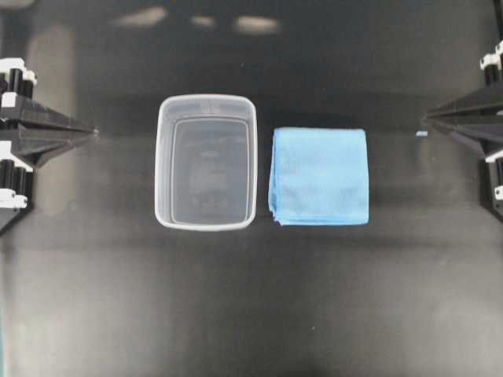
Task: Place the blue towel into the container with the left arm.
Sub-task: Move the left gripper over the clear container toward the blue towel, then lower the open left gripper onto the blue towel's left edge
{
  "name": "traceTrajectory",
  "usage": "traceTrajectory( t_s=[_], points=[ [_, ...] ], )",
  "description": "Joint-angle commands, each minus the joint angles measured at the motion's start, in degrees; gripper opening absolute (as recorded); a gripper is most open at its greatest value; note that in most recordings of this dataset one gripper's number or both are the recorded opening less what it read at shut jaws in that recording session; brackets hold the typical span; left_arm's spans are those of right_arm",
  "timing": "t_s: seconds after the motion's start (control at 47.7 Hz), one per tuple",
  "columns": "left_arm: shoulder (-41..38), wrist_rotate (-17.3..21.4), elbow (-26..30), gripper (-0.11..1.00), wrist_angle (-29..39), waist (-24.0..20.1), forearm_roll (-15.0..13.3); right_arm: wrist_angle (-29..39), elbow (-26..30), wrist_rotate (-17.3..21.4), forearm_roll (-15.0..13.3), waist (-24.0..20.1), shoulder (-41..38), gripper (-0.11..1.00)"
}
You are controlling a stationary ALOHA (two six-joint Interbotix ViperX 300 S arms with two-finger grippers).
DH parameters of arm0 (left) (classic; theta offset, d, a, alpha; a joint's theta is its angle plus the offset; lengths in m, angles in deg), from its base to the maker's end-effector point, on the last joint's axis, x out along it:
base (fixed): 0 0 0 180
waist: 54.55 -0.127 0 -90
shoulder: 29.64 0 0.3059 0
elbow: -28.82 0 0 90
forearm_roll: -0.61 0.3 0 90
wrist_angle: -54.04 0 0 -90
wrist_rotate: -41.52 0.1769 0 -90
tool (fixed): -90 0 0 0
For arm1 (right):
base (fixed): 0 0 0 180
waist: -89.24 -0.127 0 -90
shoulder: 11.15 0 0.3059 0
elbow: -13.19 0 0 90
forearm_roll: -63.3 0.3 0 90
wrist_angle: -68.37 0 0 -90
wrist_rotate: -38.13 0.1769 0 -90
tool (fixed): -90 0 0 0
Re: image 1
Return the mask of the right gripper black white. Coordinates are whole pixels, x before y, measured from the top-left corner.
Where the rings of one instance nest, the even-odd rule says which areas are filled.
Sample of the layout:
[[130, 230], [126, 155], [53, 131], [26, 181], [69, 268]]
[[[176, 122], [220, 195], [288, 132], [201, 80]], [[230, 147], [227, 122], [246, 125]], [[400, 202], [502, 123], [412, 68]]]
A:
[[429, 127], [470, 148], [486, 162], [490, 202], [502, 219], [502, 41], [479, 62], [487, 86], [426, 112]]

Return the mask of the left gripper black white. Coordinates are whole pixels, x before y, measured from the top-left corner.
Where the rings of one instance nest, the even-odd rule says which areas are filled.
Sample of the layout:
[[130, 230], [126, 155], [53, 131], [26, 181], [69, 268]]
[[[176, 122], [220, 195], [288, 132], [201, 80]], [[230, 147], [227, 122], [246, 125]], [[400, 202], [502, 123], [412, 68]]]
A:
[[98, 135], [94, 127], [32, 100], [36, 84], [23, 59], [1, 59], [1, 234], [32, 209], [34, 168]]

